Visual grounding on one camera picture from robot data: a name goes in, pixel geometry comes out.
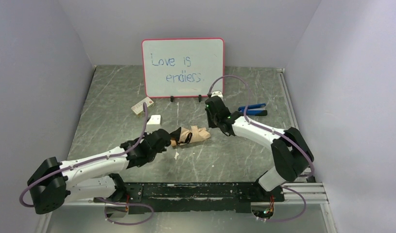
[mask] blue stapler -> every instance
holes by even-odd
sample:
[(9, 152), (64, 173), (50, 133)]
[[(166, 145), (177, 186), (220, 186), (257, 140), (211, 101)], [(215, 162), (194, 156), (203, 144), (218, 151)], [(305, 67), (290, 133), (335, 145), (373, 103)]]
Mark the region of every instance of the blue stapler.
[[(266, 103), (259, 103), (259, 104), (252, 104), (248, 106), (248, 110), (246, 111), (246, 114), (248, 116), (266, 116), (268, 115), (268, 111), (265, 110)], [(238, 111), (242, 112), (244, 111), (245, 106), (239, 107)]]

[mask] colored wire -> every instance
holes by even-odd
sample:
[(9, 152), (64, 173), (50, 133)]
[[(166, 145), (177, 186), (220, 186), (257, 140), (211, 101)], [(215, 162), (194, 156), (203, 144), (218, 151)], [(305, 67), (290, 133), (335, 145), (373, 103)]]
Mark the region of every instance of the colored wire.
[[(147, 107), (146, 103), (143, 103), (143, 111), (145, 112), (145, 119), (144, 119), (144, 122), (143, 122), (142, 132), (141, 132), (141, 134), (140, 134), (140, 137), (139, 137), (138, 140), (136, 141), (136, 143), (135, 143), (133, 146), (131, 146), (129, 149), (127, 149), (125, 152), (117, 153), (117, 154), (111, 154), (109, 157), (119, 157), (119, 156), (122, 156), (122, 155), (124, 155), (124, 154), (130, 152), (131, 150), (133, 150), (135, 147), (137, 147), (137, 146), (139, 145), (140, 141), (142, 140), (142, 138), (143, 138), (143, 136), (144, 136), (144, 134), (145, 134), (146, 123), (148, 123), (148, 107)], [(29, 186), (27, 186), (27, 187), (21, 192), (20, 197), (19, 197), (19, 202), (20, 202), (20, 204), (23, 205), (23, 206), (25, 206), (25, 207), (34, 207), (34, 205), (25, 203), (25, 201), (23, 200), (23, 197), (25, 196), (25, 194), (26, 194), (29, 190), (31, 190), (31, 188), (35, 187), (37, 184), (41, 183), (42, 181), (46, 180), (47, 178), (49, 178), (49, 177), (51, 177), (51, 176), (53, 176), (53, 175), (56, 175), (56, 174), (58, 174), (58, 173), (64, 172), (64, 171), (66, 171), (66, 170), (74, 169), (74, 168), (76, 168), (76, 167), (79, 167), (79, 166), (82, 166), (82, 165), (85, 165), (85, 164), (88, 164), (88, 163), (91, 163), (91, 162), (94, 162), (94, 161), (98, 161), (98, 160), (101, 160), (101, 159), (107, 159), (107, 158), (108, 158), (107, 155), (99, 156), (99, 157), (96, 157), (96, 158), (93, 158), (93, 159), (89, 159), (89, 160), (86, 160), (86, 161), (83, 161), (83, 162), (74, 164), (74, 165), (72, 165), (72, 166), (64, 167), (64, 168), (62, 168), (62, 169), (56, 170), (56, 171), (54, 171), (54, 172), (51, 172), (51, 173), (47, 174), (46, 176), (43, 176), (43, 177), (39, 178), (38, 180), (34, 181), (34, 182), (31, 183)]]
[(313, 176), (314, 173), (315, 173), (315, 167), (314, 167), (314, 165), (312, 164), (312, 161), (311, 161), (310, 157), (307, 155), (307, 153), (306, 153), (303, 149), (300, 148), (299, 145), (297, 145), (294, 141), (292, 141), (290, 138), (288, 138), (287, 136), (283, 135), (282, 133), (276, 132), (276, 131), (274, 131), (274, 130), (268, 128), (268, 127), (265, 127), (265, 126), (259, 125), (259, 124), (257, 124), (257, 123), (254, 123), (254, 122), (252, 122), (252, 121), (250, 120), (250, 118), (248, 118), (248, 116), (246, 115), (246, 111), (248, 110), (249, 102), (250, 102), (250, 100), (251, 100), (252, 90), (249, 88), (248, 83), (246, 83), (241, 77), (238, 77), (238, 76), (235, 76), (235, 75), (223, 75), (223, 76), (217, 78), (217, 79), (212, 83), (211, 87), (209, 88), (208, 95), (211, 94), (212, 89), (213, 89), (214, 85), (216, 84), (216, 82), (219, 81), (220, 79), (224, 79), (224, 78), (235, 78), (235, 79), (239, 79), (241, 82), (243, 82), (243, 84), (246, 86), (246, 88), (248, 88), (248, 102), (246, 103), (245, 109), (244, 109), (244, 111), (243, 111), (243, 117), (245, 118), (245, 120), (246, 120), (249, 124), (251, 124), (251, 125), (254, 125), (254, 126), (258, 127), (258, 128), (261, 128), (261, 129), (266, 130), (266, 131), (268, 131), (268, 132), (270, 132), (270, 133), (272, 133), (272, 134), (276, 134), (276, 135), (282, 137), (283, 139), (285, 139), (286, 141), (288, 141), (293, 147), (297, 148), (298, 151), (301, 152), (301, 154), (302, 154), (302, 155), (305, 157), (305, 159), (308, 161), (308, 164), (309, 164), (309, 166), (311, 167), (311, 173), (310, 173), (310, 174), (300, 175), (299, 177), (310, 177), (310, 176)]
[(124, 222), (116, 222), (116, 221), (110, 220), (110, 218), (108, 218), (108, 216), (107, 216), (106, 208), (105, 208), (104, 211), (103, 211), (103, 213), (104, 213), (104, 215), (105, 215), (105, 220), (108, 221), (108, 222), (110, 222), (110, 223), (117, 224), (117, 225), (123, 225), (123, 226), (135, 226), (135, 225), (139, 225), (139, 224), (142, 224), (142, 223), (145, 223), (145, 222), (151, 220), (151, 218), (154, 216), (154, 213), (155, 213), (155, 211), (154, 211), (154, 209), (152, 208), (152, 206), (147, 205), (147, 204), (142, 204), (142, 203), (120, 203), (120, 202), (108, 201), (108, 200), (105, 200), (105, 199), (103, 199), (103, 198), (97, 198), (97, 199), (100, 200), (100, 201), (103, 201), (103, 202), (105, 202), (105, 203), (112, 204), (112, 205), (126, 206), (126, 207), (129, 207), (129, 206), (142, 206), (142, 207), (146, 207), (146, 208), (148, 208), (148, 209), (151, 210), (151, 215), (150, 215), (147, 219), (145, 219), (145, 220), (142, 220), (142, 221), (139, 221), (139, 222), (134, 222), (134, 223), (124, 223)]
[[(310, 173), (310, 174), (307, 174), (307, 175), (300, 175), (299, 177), (310, 177), (310, 176), (313, 176), (314, 173), (315, 173), (315, 167), (314, 167), (314, 165), (312, 164), (312, 161), (311, 161), (310, 157), (307, 155), (307, 153), (306, 153), (303, 149), (300, 148), (299, 145), (297, 145), (294, 141), (292, 141), (292, 140), (291, 140), (290, 138), (288, 138), (287, 136), (285, 136), (285, 135), (283, 135), (283, 134), (281, 134), (281, 133), (279, 133), (279, 132), (276, 132), (276, 131), (274, 131), (274, 130), (268, 128), (268, 127), (265, 127), (265, 126), (256, 124), (256, 123), (252, 122), (252, 121), (248, 118), (248, 116), (246, 115), (246, 111), (248, 110), (249, 102), (250, 102), (250, 100), (251, 100), (252, 90), (249, 88), (249, 85), (248, 85), (247, 82), (245, 82), (245, 80), (243, 80), (241, 77), (238, 77), (238, 76), (235, 76), (235, 75), (223, 75), (223, 76), (217, 78), (217, 79), (212, 83), (211, 87), (209, 88), (208, 95), (211, 95), (212, 89), (213, 89), (214, 85), (216, 84), (216, 82), (219, 81), (219, 80), (221, 80), (221, 79), (224, 79), (224, 78), (235, 78), (235, 79), (239, 79), (241, 82), (243, 82), (243, 84), (244, 84), (244, 85), (246, 86), (246, 88), (248, 89), (248, 102), (246, 103), (245, 109), (244, 109), (244, 111), (243, 111), (243, 117), (245, 118), (245, 120), (246, 120), (249, 124), (251, 124), (251, 125), (254, 125), (254, 126), (258, 127), (258, 128), (261, 128), (261, 129), (266, 130), (266, 131), (268, 131), (268, 132), (270, 132), (270, 133), (272, 133), (272, 134), (276, 134), (276, 135), (282, 137), (283, 139), (285, 139), (286, 141), (288, 141), (293, 147), (297, 148), (297, 149), (301, 152), (301, 154), (305, 157), (305, 159), (308, 161), (308, 164), (309, 164), (309, 166), (311, 167), (311, 173)], [(293, 189), (291, 189), (291, 188), (284, 187), (284, 186), (282, 186), (282, 185), (281, 185), (281, 187), (284, 188), (284, 189), (287, 189), (287, 190), (290, 190), (290, 191), (296, 193), (296, 194), (302, 199), (302, 201), (304, 202), (304, 208), (303, 208), (303, 210), (302, 210), (299, 214), (297, 214), (297, 215), (295, 215), (295, 216), (293, 216), (293, 217), (285, 218), (285, 219), (264, 219), (265, 221), (268, 221), (268, 222), (286, 222), (286, 221), (291, 221), (291, 220), (296, 219), (296, 218), (300, 217), (301, 215), (303, 215), (303, 214), (305, 213), (305, 210), (307, 209), (307, 202), (305, 201), (305, 198), (304, 198), (300, 193), (298, 193), (297, 191), (295, 191), (295, 190), (293, 190)]]

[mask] white wall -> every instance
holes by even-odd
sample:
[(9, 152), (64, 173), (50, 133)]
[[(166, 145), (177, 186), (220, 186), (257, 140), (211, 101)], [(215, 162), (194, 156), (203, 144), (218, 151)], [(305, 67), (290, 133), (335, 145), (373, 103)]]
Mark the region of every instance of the white wall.
[(322, 0), (285, 73), (340, 233), (396, 233), (396, 0)]
[(57, 0), (0, 0), (0, 233), (34, 231), (19, 194), (44, 159), (66, 159), (92, 73)]
[(97, 65), (141, 65), (146, 38), (222, 37), (228, 66), (284, 67), (320, 0), (59, 0)]

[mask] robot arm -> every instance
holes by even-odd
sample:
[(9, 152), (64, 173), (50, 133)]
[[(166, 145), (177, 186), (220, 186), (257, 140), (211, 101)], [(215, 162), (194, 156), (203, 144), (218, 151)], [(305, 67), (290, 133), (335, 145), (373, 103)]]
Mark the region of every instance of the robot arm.
[(113, 201), (128, 193), (122, 178), (115, 173), (152, 162), (157, 153), (166, 151), (171, 137), (163, 129), (144, 135), (139, 145), (127, 154), (108, 157), (111, 154), (125, 152), (138, 139), (122, 143), (112, 150), (84, 159), (58, 162), (55, 157), (46, 159), (28, 180), (28, 185), (41, 177), (74, 164), (84, 165), (59, 172), (30, 189), (37, 214), (45, 214), (59, 208), (64, 202), (102, 197)]
[[(226, 136), (240, 136), (266, 148), (271, 147), (275, 165), (257, 179), (259, 185), (266, 191), (269, 192), (284, 182), (293, 182), (308, 167), (309, 164), (300, 151), (290, 148), (291, 145), (278, 135), (249, 124), (241, 112), (230, 113), (219, 96), (212, 96), (205, 101), (205, 104), (210, 128), (219, 128)], [(313, 155), (298, 129), (291, 127), (283, 130), (266, 127), (292, 139), (313, 161)]]

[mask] table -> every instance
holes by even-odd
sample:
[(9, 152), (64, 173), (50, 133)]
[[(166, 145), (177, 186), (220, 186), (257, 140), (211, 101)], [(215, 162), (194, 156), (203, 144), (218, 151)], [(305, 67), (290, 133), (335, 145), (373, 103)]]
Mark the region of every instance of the table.
[[(243, 77), (252, 89), (251, 104), (266, 103), (263, 124), (288, 128), (291, 115), (279, 74), (274, 68), (226, 67), (225, 74)], [(231, 112), (246, 104), (247, 89), (237, 79), (225, 80), (224, 102)], [(75, 160), (105, 152), (140, 135), (143, 117), (131, 107), (145, 98), (142, 66), (97, 66), (68, 155)], [(153, 99), (151, 115), (162, 115), (168, 132), (182, 126), (206, 127), (211, 138), (158, 154), (142, 167), (122, 171), (125, 182), (255, 181), (273, 166), (272, 152), (242, 137), (227, 137), (207, 127), (205, 103), (197, 98)]]

